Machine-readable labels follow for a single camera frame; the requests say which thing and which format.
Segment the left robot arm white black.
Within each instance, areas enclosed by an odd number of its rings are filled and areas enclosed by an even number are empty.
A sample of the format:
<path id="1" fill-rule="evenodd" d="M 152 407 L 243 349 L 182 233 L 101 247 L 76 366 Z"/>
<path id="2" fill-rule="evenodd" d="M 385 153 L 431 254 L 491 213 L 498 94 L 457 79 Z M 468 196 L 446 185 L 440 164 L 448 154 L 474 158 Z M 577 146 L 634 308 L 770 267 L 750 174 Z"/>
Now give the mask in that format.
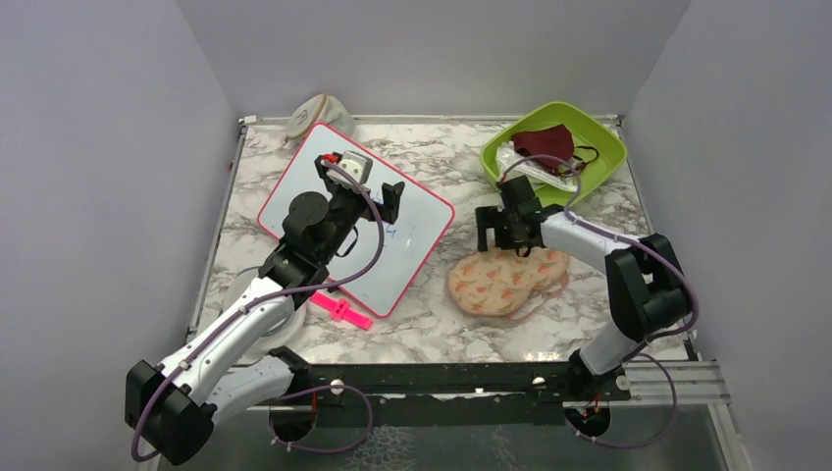
<path id="1" fill-rule="evenodd" d="M 244 409 L 269 396 L 293 403 L 307 394 L 308 377 L 281 361 L 230 373 L 230 367 L 277 323 L 288 320 L 320 289 L 336 288 L 365 275 L 379 261 L 379 239 L 370 261 L 342 281 L 330 281 L 328 266 L 359 220 L 377 226 L 398 219 L 405 184 L 384 183 L 383 200 L 365 184 L 370 158 L 347 152 L 315 161 L 327 195 L 305 191 L 287 207 L 284 233 L 258 274 L 232 307 L 202 334 L 157 364 L 135 363 L 126 377 L 125 421 L 132 427 L 130 455 L 136 462 L 163 455 L 181 464 L 210 438 L 219 415 Z"/>

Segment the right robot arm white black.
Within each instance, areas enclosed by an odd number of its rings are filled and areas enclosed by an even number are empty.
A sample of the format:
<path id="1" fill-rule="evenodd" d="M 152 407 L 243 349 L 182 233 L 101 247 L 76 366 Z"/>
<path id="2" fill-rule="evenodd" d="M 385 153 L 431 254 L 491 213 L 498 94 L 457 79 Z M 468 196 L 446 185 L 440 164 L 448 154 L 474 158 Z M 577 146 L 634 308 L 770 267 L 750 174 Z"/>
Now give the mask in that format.
<path id="1" fill-rule="evenodd" d="M 589 399 L 650 342 L 690 330 L 699 302 L 669 239 L 614 233 L 574 214 L 569 205 L 544 206 L 525 177 L 499 183 L 500 204 L 475 211 L 478 249 L 563 251 L 602 272 L 610 321 L 569 357 L 567 389 Z"/>

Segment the peach floral mesh laundry bag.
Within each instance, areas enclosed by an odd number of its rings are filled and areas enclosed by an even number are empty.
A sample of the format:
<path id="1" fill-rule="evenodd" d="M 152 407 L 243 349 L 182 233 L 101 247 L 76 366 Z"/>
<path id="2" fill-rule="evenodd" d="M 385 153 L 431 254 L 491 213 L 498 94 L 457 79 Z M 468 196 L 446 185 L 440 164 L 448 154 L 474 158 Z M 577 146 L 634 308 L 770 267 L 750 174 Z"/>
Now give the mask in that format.
<path id="1" fill-rule="evenodd" d="M 557 297 L 569 284 L 571 257 L 559 250 L 534 248 L 526 257 L 491 249 L 460 260 L 448 273 L 447 288 L 465 314 L 519 323 L 518 312 L 535 294 Z"/>

